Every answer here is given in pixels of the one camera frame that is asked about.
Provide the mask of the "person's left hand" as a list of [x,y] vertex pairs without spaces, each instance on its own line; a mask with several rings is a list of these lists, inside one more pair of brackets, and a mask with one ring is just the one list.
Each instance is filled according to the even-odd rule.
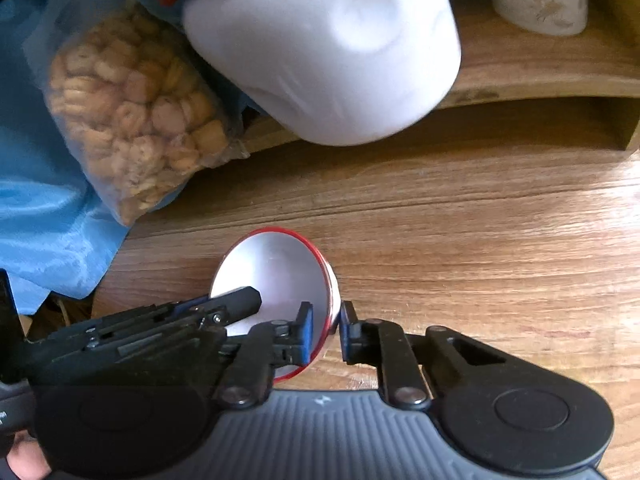
[[36,441],[15,442],[8,456],[1,460],[2,480],[44,480],[51,472]]

